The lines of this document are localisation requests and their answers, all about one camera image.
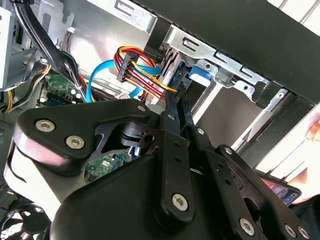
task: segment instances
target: white panel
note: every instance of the white panel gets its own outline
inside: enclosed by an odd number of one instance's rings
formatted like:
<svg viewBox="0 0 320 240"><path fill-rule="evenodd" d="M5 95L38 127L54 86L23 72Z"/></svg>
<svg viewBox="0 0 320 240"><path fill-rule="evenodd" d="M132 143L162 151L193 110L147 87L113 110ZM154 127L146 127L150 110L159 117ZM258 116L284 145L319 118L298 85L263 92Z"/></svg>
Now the white panel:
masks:
<svg viewBox="0 0 320 240"><path fill-rule="evenodd" d="M278 167L276 167L275 170L271 172L271 175L278 179L282 179L290 175L290 173L292 173L305 161L305 157L308 156L307 145L308 144L306 143L300 145Z"/></svg>
<svg viewBox="0 0 320 240"><path fill-rule="evenodd" d="M318 36L320 35L320 4L305 21L304 26Z"/></svg>
<svg viewBox="0 0 320 240"><path fill-rule="evenodd" d="M305 139L312 125L319 120L320 104L316 106L297 126L295 126L256 167L257 170L267 173L286 159Z"/></svg>
<svg viewBox="0 0 320 240"><path fill-rule="evenodd" d="M282 11L299 22L314 3L315 0L289 0Z"/></svg>
<svg viewBox="0 0 320 240"><path fill-rule="evenodd" d="M294 179L296 176L298 176L300 173L302 173L303 170L305 170L308 167L307 163L302 163L296 170L294 170L289 176L286 177L285 181L288 183L292 179Z"/></svg>

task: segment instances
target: finger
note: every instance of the finger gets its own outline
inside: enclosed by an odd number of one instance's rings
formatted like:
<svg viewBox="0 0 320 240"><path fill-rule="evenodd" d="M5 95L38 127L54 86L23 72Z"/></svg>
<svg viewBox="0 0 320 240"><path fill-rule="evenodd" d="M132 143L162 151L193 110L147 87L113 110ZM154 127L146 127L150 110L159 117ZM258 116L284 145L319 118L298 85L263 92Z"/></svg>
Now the finger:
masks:
<svg viewBox="0 0 320 240"><path fill-rule="evenodd" d="M306 139L313 142L316 136L317 138L319 138L318 136L319 129L320 129L320 120L311 127L311 129L306 135Z"/></svg>

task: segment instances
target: hand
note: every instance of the hand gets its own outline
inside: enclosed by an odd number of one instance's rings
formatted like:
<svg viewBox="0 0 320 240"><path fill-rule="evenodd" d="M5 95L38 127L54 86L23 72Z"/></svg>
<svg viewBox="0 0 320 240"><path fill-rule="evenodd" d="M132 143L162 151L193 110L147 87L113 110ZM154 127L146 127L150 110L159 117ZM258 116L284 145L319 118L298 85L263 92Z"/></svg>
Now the hand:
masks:
<svg viewBox="0 0 320 240"><path fill-rule="evenodd" d="M308 167L288 183L302 191L301 197L293 204L305 202L320 194L320 120L307 133L304 148Z"/></svg>

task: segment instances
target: green circuit board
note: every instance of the green circuit board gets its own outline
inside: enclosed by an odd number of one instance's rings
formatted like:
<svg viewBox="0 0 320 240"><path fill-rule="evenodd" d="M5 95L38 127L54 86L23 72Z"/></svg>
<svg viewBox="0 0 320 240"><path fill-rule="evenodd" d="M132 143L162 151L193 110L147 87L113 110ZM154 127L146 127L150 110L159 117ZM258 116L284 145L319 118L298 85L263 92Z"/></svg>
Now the green circuit board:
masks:
<svg viewBox="0 0 320 240"><path fill-rule="evenodd" d="M67 82L64 78L59 75L49 75L50 80L47 80L47 91L54 94L68 102L72 102L78 94L78 90L74 85Z"/></svg>
<svg viewBox="0 0 320 240"><path fill-rule="evenodd" d="M84 180L87 184L91 183L129 163L131 159L127 152L100 157L86 165Z"/></svg>

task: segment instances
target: pivot bolt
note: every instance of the pivot bolt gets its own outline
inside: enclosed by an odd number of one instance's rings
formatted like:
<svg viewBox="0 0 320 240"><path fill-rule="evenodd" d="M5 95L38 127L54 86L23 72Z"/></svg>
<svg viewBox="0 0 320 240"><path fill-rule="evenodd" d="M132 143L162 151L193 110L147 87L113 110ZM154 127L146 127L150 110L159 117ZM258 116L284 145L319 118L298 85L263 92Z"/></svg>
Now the pivot bolt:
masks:
<svg viewBox="0 0 320 240"><path fill-rule="evenodd" d="M253 236L255 235L255 229L254 226L252 226L252 224L245 218L241 218L240 219L240 226L242 228L242 230L248 234L249 236Z"/></svg>
<svg viewBox="0 0 320 240"><path fill-rule="evenodd" d="M232 151L230 148L226 147L224 150L226 151L227 154L232 155Z"/></svg>
<svg viewBox="0 0 320 240"><path fill-rule="evenodd" d="M138 105L138 109L139 109L140 111L142 111L142 112L145 112L145 111L146 111L146 109L145 109L143 106L140 106L140 105Z"/></svg>
<svg viewBox="0 0 320 240"><path fill-rule="evenodd" d="M85 141L79 136L69 136L65 143L69 148L76 150L83 149L85 146Z"/></svg>
<svg viewBox="0 0 320 240"><path fill-rule="evenodd" d="M285 224L284 225L284 228L285 230L288 232L288 234L293 237L293 238L296 238L297 237L297 234L296 232L292 229L292 227L290 227L288 224Z"/></svg>
<svg viewBox="0 0 320 240"><path fill-rule="evenodd" d="M310 238L309 234L301 226L298 226L298 230L302 234L302 236L304 236L305 239L309 239Z"/></svg>
<svg viewBox="0 0 320 240"><path fill-rule="evenodd" d="M175 120L176 118L174 116L172 116L171 114L168 114L168 117L172 120Z"/></svg>
<svg viewBox="0 0 320 240"><path fill-rule="evenodd" d="M179 209L182 212L185 212L188 209L187 199L179 193L173 195L172 203L177 209Z"/></svg>
<svg viewBox="0 0 320 240"><path fill-rule="evenodd" d="M55 130L56 126L52 121L49 120L39 120L35 123L35 127L41 132L49 133Z"/></svg>
<svg viewBox="0 0 320 240"><path fill-rule="evenodd" d="M205 134L205 131L203 131L201 128L198 128L198 133L200 133L201 135Z"/></svg>

